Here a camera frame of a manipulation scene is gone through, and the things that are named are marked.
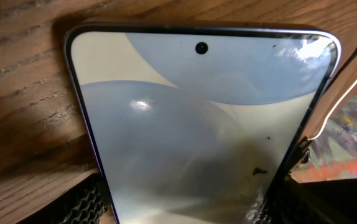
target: smartphone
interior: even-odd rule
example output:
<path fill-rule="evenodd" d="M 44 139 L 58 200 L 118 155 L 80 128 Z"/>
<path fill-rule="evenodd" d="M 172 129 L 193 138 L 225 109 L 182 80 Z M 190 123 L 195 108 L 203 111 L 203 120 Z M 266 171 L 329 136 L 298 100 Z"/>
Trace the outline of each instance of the smartphone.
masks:
<path fill-rule="evenodd" d="M 117 223 L 253 223 L 338 66 L 320 30 L 87 22 L 65 57 Z"/>

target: colorful painting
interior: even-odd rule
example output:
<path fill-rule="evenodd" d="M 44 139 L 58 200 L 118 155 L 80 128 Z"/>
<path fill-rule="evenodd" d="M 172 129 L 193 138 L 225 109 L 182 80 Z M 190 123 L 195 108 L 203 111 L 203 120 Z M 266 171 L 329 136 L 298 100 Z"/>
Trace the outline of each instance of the colorful painting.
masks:
<path fill-rule="evenodd" d="M 357 95 L 334 114 L 311 147 L 311 161 L 293 172 L 299 182 L 357 178 Z"/>

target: phone frame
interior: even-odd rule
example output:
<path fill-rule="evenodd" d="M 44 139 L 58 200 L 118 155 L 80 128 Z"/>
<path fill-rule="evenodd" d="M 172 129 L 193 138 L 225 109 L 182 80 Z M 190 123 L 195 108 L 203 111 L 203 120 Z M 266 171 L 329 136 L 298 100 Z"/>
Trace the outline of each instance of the phone frame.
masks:
<path fill-rule="evenodd" d="M 71 46 L 75 37 L 79 36 L 85 32 L 138 32 L 138 33 L 149 33 L 149 34 L 192 34 L 192 35 L 222 35 L 222 36 L 238 36 L 238 37 L 273 37 L 273 38 L 289 38 L 289 37 L 300 37 L 302 35 L 322 35 L 328 37 L 336 45 L 336 60 L 331 60 L 331 64 L 328 68 L 327 73 L 323 77 L 320 85 L 318 86 L 315 96 L 313 97 L 308 110 L 306 111 L 293 140 L 291 141 L 287 152 L 280 166 L 277 169 L 273 180 L 268 187 L 267 193 L 264 197 L 263 205 L 260 210 L 265 206 L 269 195 L 274 194 L 277 184 L 279 181 L 284 180 L 286 175 L 285 170 L 288 169 L 289 161 L 291 156 L 294 154 L 294 149 L 296 148 L 304 127 L 307 125 L 311 114 L 314 111 L 320 97 L 322 96 L 327 82 L 331 76 L 336 72 L 338 64 L 341 58 L 341 45 L 340 41 L 332 34 L 316 30 L 316 28 L 311 26 L 303 26 L 296 24 L 265 24 L 265 23 L 243 23 L 243 22 L 182 22 L 182 23 L 169 23 L 169 24 L 158 24 L 154 22 L 126 22 L 126 21 L 90 21 L 84 22 L 71 30 L 69 30 L 64 36 L 63 43 L 63 54 L 65 57 L 65 62 L 68 66 L 68 72 L 70 74 L 71 81 L 73 83 L 73 90 L 75 91 L 78 103 L 81 109 L 82 117 L 85 122 L 86 130 L 89 135 L 91 146 L 93 148 L 94 155 L 96 157 L 97 166 L 101 174 L 101 178 L 105 181 L 108 186 L 108 181 L 104 173 L 103 165 L 101 163 L 101 158 L 98 153 L 95 137 L 91 128 L 88 113 L 85 108 L 85 102 L 80 90 L 80 84 L 78 82 L 75 68 L 73 66 L 72 56 L 71 56 Z M 114 206 L 113 198 L 111 192 L 109 191 L 109 200 L 111 201 L 111 207 L 113 209 L 114 218 L 117 224 L 120 224 L 118 214 Z"/>

